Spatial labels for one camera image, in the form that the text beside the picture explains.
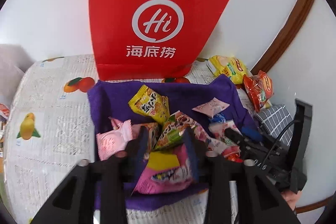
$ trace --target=human hand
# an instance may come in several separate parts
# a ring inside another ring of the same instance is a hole
[[[294,211],[296,203],[300,199],[301,195],[301,191],[298,191],[297,194],[294,194],[291,190],[285,190],[281,193],[281,196],[288,203],[292,211]]]

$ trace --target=snack package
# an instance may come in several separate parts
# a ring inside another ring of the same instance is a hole
[[[195,126],[194,134],[197,140],[203,141],[208,145],[208,150],[215,151],[225,158],[229,155],[240,152],[239,146],[232,142],[229,138],[223,138],[224,141],[211,138],[200,124]]]
[[[9,108],[4,104],[0,104],[0,116],[4,117],[6,120],[9,118]]]
[[[193,182],[185,145],[174,148],[171,153],[177,156],[180,167],[158,172],[146,166],[134,191],[142,194],[179,192],[186,189]]]
[[[162,134],[153,150],[162,150],[180,144],[184,130],[188,126],[193,127],[194,125],[196,125],[196,121],[189,116],[181,111],[175,112],[163,124]]]
[[[100,160],[107,160],[111,155],[124,150],[127,143],[133,139],[131,120],[123,122],[117,130],[96,135],[98,155]]]
[[[232,155],[228,156],[226,159],[234,161],[234,162],[238,162],[238,163],[244,162],[241,158],[239,158],[238,154],[232,154]]]
[[[264,104],[264,106],[260,109],[268,109],[270,107],[272,107],[272,103],[270,102],[270,100],[267,100],[266,103]]]
[[[159,135],[160,135],[160,127],[157,122],[150,123],[141,123],[132,125],[132,137],[136,139],[139,136],[140,128],[145,126],[148,130],[148,147],[147,153],[152,151],[152,148],[157,143]]]
[[[244,85],[256,112],[259,112],[260,108],[263,107],[266,101],[274,94],[272,79],[261,70],[258,72],[258,75],[255,76],[248,77],[245,75]]]
[[[152,117],[159,124],[163,124],[169,117],[168,98],[146,85],[139,89],[128,105],[135,113]]]
[[[233,120],[226,121],[223,123],[214,122],[209,125],[210,132],[213,133],[215,138],[218,140],[221,140],[221,138],[224,136],[225,129],[227,128],[231,128],[232,130],[242,135],[239,129],[236,127],[235,122]]]
[[[244,63],[234,57],[215,55],[207,62],[208,68],[215,77],[226,75],[235,85],[243,83],[243,76],[248,73]]]
[[[117,130],[120,128],[120,126],[122,125],[122,121],[116,119],[116,118],[112,118],[112,117],[109,117],[109,119],[111,120],[111,125],[113,127],[113,130]]]
[[[194,107],[193,110],[197,112],[201,112],[207,115],[210,118],[213,118],[214,115],[222,112],[223,110],[227,109],[230,105],[228,103],[222,102],[217,98],[213,98],[211,101]]]
[[[170,170],[180,167],[180,162],[175,154],[156,151],[149,154],[147,167],[155,171]]]
[[[226,122],[226,119],[225,119],[225,116],[222,112],[214,115],[213,118],[209,118],[209,121],[210,123],[213,123],[213,122],[220,122],[220,123],[223,123],[223,122]]]

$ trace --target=yellow snack package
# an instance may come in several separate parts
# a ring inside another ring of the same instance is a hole
[[[207,62],[208,68],[214,76],[226,75],[235,85],[243,83],[243,76],[247,74],[244,63],[235,57],[215,55]]]
[[[143,116],[150,116],[159,124],[163,124],[170,116],[168,98],[161,96],[146,85],[142,85],[128,102],[128,105],[133,112]]]
[[[162,171],[180,167],[180,162],[174,154],[157,151],[149,154],[147,167],[155,171]]]

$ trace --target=purple towel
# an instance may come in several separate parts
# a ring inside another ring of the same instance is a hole
[[[234,120],[238,129],[248,127],[257,130],[257,127],[249,115],[248,111],[240,102],[236,86],[225,75],[220,75],[209,85],[185,84],[185,83],[143,83],[139,81],[129,81],[121,83],[108,83],[98,81],[98,83],[88,91],[88,98],[91,107],[91,118],[95,125],[95,133],[104,133],[112,130],[112,125],[108,117],[114,117],[121,121],[131,119],[132,124],[153,122],[149,117],[134,113],[128,106],[128,101],[137,93],[142,85],[147,85],[160,95],[168,97],[170,113],[180,110],[199,122],[203,128],[209,132],[208,117],[192,108],[209,102],[216,97],[217,99],[230,104],[223,111],[226,120]],[[155,210],[167,204],[172,204],[200,190],[197,185],[191,185],[188,191],[161,195],[141,195],[126,199],[126,206],[129,209]]]

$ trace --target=orange fruit print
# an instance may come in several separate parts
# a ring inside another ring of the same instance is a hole
[[[75,85],[69,85],[70,81],[67,82],[63,88],[64,92],[66,93],[71,93],[71,92],[74,92],[76,90],[78,90],[78,84],[75,84]]]
[[[95,81],[91,77],[77,77],[67,82],[63,88],[65,93],[71,93],[76,90],[86,93],[90,88],[95,85]]]
[[[165,78],[162,83],[190,83],[190,81],[185,77],[180,78]]]
[[[81,92],[88,92],[90,88],[92,88],[95,85],[94,79],[91,77],[85,77],[82,80],[79,81],[78,88]]]

